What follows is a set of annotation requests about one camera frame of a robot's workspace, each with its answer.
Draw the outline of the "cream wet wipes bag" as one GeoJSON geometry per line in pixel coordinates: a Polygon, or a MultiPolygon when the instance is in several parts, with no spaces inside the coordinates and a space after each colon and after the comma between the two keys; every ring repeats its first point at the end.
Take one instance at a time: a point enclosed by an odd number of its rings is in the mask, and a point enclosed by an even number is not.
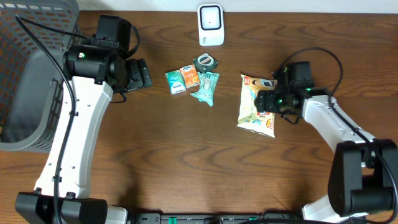
{"type": "Polygon", "coordinates": [[[241,74],[242,87],[237,127],[274,138],[275,114],[259,113],[254,100],[259,90],[274,90],[277,81],[241,74]]]}

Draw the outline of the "orange Kleenex tissue pack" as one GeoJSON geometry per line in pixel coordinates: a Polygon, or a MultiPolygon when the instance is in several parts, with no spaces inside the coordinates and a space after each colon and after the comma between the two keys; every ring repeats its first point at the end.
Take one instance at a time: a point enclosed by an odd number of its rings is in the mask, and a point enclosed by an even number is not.
{"type": "Polygon", "coordinates": [[[182,74],[186,88],[191,88],[200,84],[198,72],[194,64],[180,68],[180,73],[182,74]]]}

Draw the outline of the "mint green wipes pouch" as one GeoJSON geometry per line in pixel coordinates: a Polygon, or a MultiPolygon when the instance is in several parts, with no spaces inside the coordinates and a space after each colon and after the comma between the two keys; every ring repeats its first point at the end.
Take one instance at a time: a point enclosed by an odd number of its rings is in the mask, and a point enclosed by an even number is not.
{"type": "Polygon", "coordinates": [[[205,102],[208,103],[209,106],[213,106],[214,93],[220,74],[199,72],[198,77],[200,79],[200,87],[198,91],[191,93],[191,95],[200,102],[205,102]]]}

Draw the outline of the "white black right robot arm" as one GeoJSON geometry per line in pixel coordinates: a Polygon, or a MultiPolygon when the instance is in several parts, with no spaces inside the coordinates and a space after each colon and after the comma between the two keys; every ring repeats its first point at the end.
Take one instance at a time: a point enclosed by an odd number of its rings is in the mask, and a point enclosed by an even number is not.
{"type": "Polygon", "coordinates": [[[258,91],[259,113],[295,115],[311,124],[334,153],[328,193],[302,207],[310,222],[362,221],[366,215],[392,211],[397,217],[397,144],[360,128],[326,88],[317,88],[308,62],[290,63],[273,74],[273,90],[258,91]]]}

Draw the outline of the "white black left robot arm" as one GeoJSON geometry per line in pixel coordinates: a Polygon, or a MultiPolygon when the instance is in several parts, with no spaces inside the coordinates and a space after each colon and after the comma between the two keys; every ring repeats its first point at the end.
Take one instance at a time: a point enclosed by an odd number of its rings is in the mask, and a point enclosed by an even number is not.
{"type": "Polygon", "coordinates": [[[102,15],[96,34],[55,64],[64,92],[52,148],[33,192],[16,199],[29,223],[134,223],[128,209],[90,197],[98,132],[113,95],[152,85],[146,61],[133,57],[132,35],[137,29],[129,21],[102,15]]]}

